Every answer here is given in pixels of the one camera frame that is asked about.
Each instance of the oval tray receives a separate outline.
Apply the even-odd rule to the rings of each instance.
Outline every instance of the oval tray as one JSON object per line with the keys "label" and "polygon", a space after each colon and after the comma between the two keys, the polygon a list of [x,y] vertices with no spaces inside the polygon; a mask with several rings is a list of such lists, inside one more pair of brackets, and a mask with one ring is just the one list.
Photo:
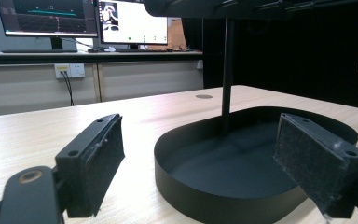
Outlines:
{"label": "oval tray", "polygon": [[307,111],[262,106],[163,134],[155,145],[158,190],[174,208],[204,223],[273,223],[307,197],[273,159],[281,113],[310,119],[356,144],[346,124]]}

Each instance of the power outlet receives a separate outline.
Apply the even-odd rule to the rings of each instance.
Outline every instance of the power outlet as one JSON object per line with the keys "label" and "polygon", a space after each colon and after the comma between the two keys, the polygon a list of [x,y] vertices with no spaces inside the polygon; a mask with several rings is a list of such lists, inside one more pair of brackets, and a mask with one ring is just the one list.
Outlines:
{"label": "power outlet", "polygon": [[68,77],[71,77],[71,70],[69,63],[56,63],[54,64],[56,78],[63,78],[63,74],[66,72]]}
{"label": "power outlet", "polygon": [[84,77],[86,75],[83,63],[71,63],[69,67],[72,77]]}

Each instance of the monitor screen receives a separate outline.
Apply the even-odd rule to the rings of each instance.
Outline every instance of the monitor screen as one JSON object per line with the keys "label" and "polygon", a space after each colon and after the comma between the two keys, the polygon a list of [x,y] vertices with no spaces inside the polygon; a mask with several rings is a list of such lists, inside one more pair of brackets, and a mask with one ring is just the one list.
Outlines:
{"label": "monitor screen", "polygon": [[0,0],[7,36],[97,37],[96,0]]}
{"label": "monitor screen", "polygon": [[102,44],[167,45],[168,20],[147,13],[140,0],[98,0]]}

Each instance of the desk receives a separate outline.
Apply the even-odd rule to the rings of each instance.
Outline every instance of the desk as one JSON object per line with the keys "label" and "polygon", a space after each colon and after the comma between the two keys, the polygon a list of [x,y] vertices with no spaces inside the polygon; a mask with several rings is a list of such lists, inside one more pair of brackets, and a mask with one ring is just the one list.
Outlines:
{"label": "desk", "polygon": [[[212,99],[196,95],[208,94]],[[94,120],[123,116],[126,158],[121,163],[97,217],[67,223],[197,223],[177,212],[159,194],[154,179],[154,145],[168,130],[221,113],[222,89],[186,91],[130,100],[80,105],[0,116],[0,199],[6,181],[17,172],[55,165],[54,156]],[[286,106],[340,120],[358,132],[358,108],[336,105],[245,86],[232,88],[231,111],[254,106]],[[311,200],[278,223],[325,223]],[[358,223],[358,211],[351,220]]]}
{"label": "desk", "polygon": [[148,53],[1,53],[0,65],[52,63],[112,63],[202,60],[201,52],[148,52]]}

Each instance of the wooden table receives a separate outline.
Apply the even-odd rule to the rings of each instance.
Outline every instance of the wooden table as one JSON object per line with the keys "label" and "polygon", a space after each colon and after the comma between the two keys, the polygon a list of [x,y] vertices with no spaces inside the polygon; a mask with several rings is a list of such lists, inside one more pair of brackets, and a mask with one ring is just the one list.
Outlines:
{"label": "wooden table", "polygon": [[[208,94],[213,98],[200,99]],[[121,163],[97,217],[66,223],[197,223],[171,207],[154,179],[154,145],[168,130],[221,114],[222,89],[187,91],[123,101],[0,116],[0,199],[6,181],[38,165],[55,166],[54,157],[94,120],[119,113],[126,158]],[[231,111],[270,105],[308,110],[340,120],[358,132],[358,108],[245,86],[232,88]],[[278,223],[325,223],[311,200]],[[358,211],[351,220],[358,223]]]}

